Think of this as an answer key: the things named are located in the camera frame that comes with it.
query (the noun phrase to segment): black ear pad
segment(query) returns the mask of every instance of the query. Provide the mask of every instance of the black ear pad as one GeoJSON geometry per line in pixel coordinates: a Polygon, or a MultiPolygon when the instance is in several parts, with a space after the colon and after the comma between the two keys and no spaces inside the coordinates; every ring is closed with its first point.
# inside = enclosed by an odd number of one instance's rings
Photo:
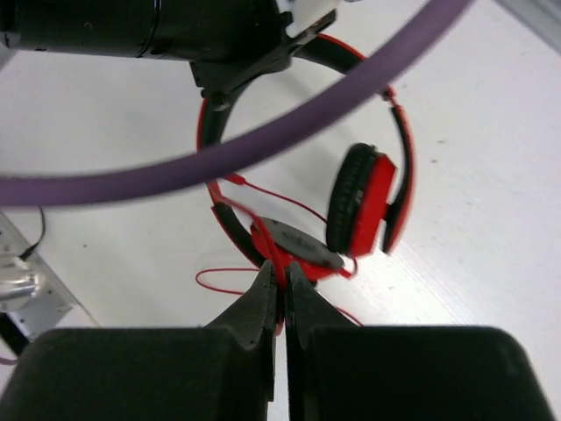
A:
{"type": "Polygon", "coordinates": [[[347,255],[349,251],[360,198],[370,180],[376,156],[374,146],[358,143],[351,146],[341,164],[331,191],[325,228],[327,248],[332,252],[347,255]]]}

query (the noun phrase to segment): red headphones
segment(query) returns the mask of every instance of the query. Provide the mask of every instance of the red headphones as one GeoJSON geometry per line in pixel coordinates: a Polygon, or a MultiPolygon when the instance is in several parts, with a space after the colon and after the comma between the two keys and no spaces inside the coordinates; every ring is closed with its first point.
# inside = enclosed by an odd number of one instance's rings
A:
{"type": "MultiPolygon", "coordinates": [[[[364,56],[338,39],[319,35],[295,53],[295,57],[322,64],[340,73],[348,73],[360,63],[364,56]]],[[[221,110],[211,101],[202,104],[197,133],[197,149],[219,143],[231,110],[248,85],[234,92],[231,107],[221,110]]],[[[212,210],[226,234],[238,249],[257,267],[265,259],[274,257],[283,267],[295,260],[302,266],[306,276],[316,282],[329,275],[350,278],[356,272],[344,268],[340,254],[356,260],[373,249],[380,221],[386,221],[382,240],[382,251],[390,253],[399,238],[411,205],[415,184],[415,160],[413,140],[403,108],[395,101],[394,91],[388,87],[382,97],[391,105],[397,128],[401,135],[404,162],[401,186],[392,203],[391,194],[396,167],[389,158],[364,143],[353,145],[338,171],[327,218],[292,199],[277,195],[255,186],[241,175],[231,175],[229,182],[246,185],[261,192],[298,204],[313,212],[326,224],[325,244],[290,225],[270,218],[253,219],[251,233],[241,225],[232,205],[238,205],[222,196],[217,182],[207,184],[213,201],[212,210]],[[272,252],[271,243],[276,250],[272,252]]]]}

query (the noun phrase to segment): white table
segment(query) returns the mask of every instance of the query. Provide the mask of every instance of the white table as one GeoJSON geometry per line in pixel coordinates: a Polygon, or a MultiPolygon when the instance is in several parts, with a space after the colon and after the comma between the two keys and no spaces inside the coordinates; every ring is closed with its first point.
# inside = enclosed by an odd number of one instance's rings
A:
{"type": "MultiPolygon", "coordinates": [[[[413,0],[345,4],[330,33],[369,52],[417,7],[413,0]]],[[[560,68],[561,58],[499,6],[477,2],[394,84],[415,130],[419,167],[400,246],[390,258],[377,251],[363,259],[352,282],[321,286],[368,324],[506,329],[525,345],[558,414],[560,68]]],[[[268,76],[244,96],[229,133],[289,109],[336,77],[301,62],[268,76]]],[[[19,54],[1,74],[0,97],[5,172],[134,166],[195,147],[200,100],[185,63],[19,54]]],[[[393,122],[376,100],[247,176],[325,211],[338,164],[360,141],[401,162],[393,122]]],[[[261,214],[323,236],[296,208],[247,189],[230,192],[261,214]]],[[[47,216],[41,254],[101,325],[204,324],[232,298],[195,286],[195,272],[247,265],[212,217],[203,189],[47,216]]],[[[37,218],[12,216],[29,239],[37,218]]],[[[212,281],[243,288],[250,278],[212,281]]],[[[287,418],[282,341],[279,347],[271,419],[287,418]]]]}

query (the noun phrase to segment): purple tube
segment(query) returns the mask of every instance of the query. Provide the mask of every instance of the purple tube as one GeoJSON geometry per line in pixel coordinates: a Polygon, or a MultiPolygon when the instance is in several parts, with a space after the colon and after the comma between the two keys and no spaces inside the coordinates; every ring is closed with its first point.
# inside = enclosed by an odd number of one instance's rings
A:
{"type": "Polygon", "coordinates": [[[18,360],[11,360],[9,358],[0,357],[0,366],[15,366],[18,360]]]}
{"type": "Polygon", "coordinates": [[[271,158],[382,91],[454,23],[472,0],[430,0],[386,45],[318,96],[222,145],[168,162],[98,175],[0,177],[0,206],[106,203],[216,180],[271,158]]]}

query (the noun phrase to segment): black wire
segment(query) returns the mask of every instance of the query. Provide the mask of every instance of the black wire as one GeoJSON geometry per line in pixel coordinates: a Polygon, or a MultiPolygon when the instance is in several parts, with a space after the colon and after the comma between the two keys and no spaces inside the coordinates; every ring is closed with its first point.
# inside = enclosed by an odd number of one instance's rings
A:
{"type": "Polygon", "coordinates": [[[43,208],[41,206],[39,207],[39,214],[41,216],[41,235],[39,235],[39,239],[37,240],[37,242],[35,244],[27,247],[27,249],[19,255],[19,259],[21,259],[23,261],[26,261],[27,259],[29,259],[35,253],[35,250],[37,250],[37,247],[39,247],[39,245],[43,241],[43,238],[45,237],[46,218],[45,218],[45,211],[43,210],[43,208]]]}

